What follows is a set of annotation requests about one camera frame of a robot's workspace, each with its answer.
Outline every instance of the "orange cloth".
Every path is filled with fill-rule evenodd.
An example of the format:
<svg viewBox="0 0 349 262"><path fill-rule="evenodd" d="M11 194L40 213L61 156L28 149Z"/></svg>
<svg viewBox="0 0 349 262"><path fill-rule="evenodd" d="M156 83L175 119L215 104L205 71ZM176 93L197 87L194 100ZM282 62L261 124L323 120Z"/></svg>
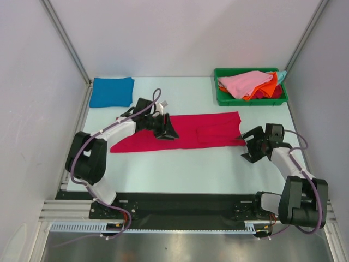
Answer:
<svg viewBox="0 0 349 262"><path fill-rule="evenodd" d="M272 75L273 78L269 82L257 86L250 96L244 96L242 99L249 101L258 90L263 92L264 97L271 98L278 84L278 75L276 72L270 73L270 75Z"/></svg>
<svg viewBox="0 0 349 262"><path fill-rule="evenodd" d="M219 89L223 92L229 93L229 91L224 86L219 86Z"/></svg>

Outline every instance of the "metal corner post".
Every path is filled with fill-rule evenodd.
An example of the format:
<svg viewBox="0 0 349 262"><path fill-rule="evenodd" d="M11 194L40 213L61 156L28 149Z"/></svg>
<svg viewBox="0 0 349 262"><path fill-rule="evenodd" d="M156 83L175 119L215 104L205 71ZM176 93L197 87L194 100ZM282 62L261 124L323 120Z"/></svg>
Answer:
<svg viewBox="0 0 349 262"><path fill-rule="evenodd" d="M91 83L90 78L88 77L88 74L87 74L83 64L81 63L81 60L80 60L79 56L77 55L77 52L76 52L73 44L71 43L71 41L68 37L68 34L62 25L62 22L60 21L55 9L53 8L52 3L50 2L50 0L40 0L40 2L42 3L45 11L47 12L47 15L51 19L53 26L55 27L57 33L59 34L59 37L61 38L63 44L67 48L69 55L72 57L74 63L76 64L82 78L84 79L86 84L89 86L89 84Z"/></svg>
<svg viewBox="0 0 349 262"><path fill-rule="evenodd" d="M296 49L294 50L290 60L288 61L285 70L288 72L292 69L295 61L297 60L299 54L301 53L305 43L308 41L311 32L314 30L315 26L317 25L317 22L319 21L320 17L322 16L323 12L325 11L326 7L328 6L328 3L331 0L320 0L313 16L311 17L302 37L300 38L300 41L298 42L298 45Z"/></svg>

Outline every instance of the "light blue surface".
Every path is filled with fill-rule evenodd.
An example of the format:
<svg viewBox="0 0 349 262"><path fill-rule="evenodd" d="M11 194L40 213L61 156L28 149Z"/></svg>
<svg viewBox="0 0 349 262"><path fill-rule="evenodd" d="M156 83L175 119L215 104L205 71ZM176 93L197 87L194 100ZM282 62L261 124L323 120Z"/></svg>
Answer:
<svg viewBox="0 0 349 262"><path fill-rule="evenodd" d="M213 78L135 78L134 97L151 99L153 91L163 91L165 112L171 115L239 111L240 131L266 123L280 123L294 130L287 104L281 106L219 106ZM112 123L127 108L89 109L84 132L92 133ZM285 141L299 146L297 137L285 134ZM105 176L116 192L249 194L257 191L281 193L285 181L267 158L255 164L240 155L245 147L216 147L193 150L163 150L135 153L107 153ZM300 163L302 154L295 152ZM85 191L69 181L67 190Z"/></svg>

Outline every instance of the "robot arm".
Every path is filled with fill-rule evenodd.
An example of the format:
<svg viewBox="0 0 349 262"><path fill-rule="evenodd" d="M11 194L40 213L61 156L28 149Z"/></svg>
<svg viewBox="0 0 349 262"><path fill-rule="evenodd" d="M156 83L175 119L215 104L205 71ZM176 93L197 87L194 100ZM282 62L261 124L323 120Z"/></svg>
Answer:
<svg viewBox="0 0 349 262"><path fill-rule="evenodd" d="M99 135L95 133L97 136L88 144L76 162L74 177L80 179L90 193L108 205L111 205L117 197L116 192L110 187L104 176L107 152L111 146L143 129L152 130L158 139L174 140L179 138L171 124L169 114L164 114L166 102L156 103L153 113L151 113L152 108L149 108L136 117L126 119L131 116L131 113L140 112L151 103L150 100L140 98L136 107L130 108L116 119L112 128L105 132L97 132L101 133ZM84 132L78 132L75 135L65 163L65 169L68 172L71 172L71 166L78 151L91 136L93 134Z"/></svg>
<svg viewBox="0 0 349 262"><path fill-rule="evenodd" d="M280 124L267 124L266 132L256 127L239 138L254 138L247 141L248 153L242 156L251 163L267 156L280 170L286 180L282 195L258 192L260 208L279 215L283 224L315 227L319 218L319 206L315 194L320 197L322 219L326 222L328 185L325 180L316 179L293 157L290 144L284 143L285 130ZM316 193L309 183L316 187Z"/></svg>

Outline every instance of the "pink cloth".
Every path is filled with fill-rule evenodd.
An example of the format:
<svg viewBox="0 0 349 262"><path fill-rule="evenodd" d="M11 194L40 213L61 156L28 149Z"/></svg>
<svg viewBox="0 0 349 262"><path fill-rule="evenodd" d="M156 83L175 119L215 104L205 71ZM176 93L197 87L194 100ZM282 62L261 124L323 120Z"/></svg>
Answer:
<svg viewBox="0 0 349 262"><path fill-rule="evenodd" d="M273 76L267 73L250 71L218 80L235 99L242 99L244 96L250 96L257 86L269 82L272 78Z"/></svg>
<svg viewBox="0 0 349 262"><path fill-rule="evenodd" d="M156 139L150 130L142 130L111 147L111 153L144 152L168 149L195 149L221 146L245 146L240 136L238 112L170 116L179 139Z"/></svg>

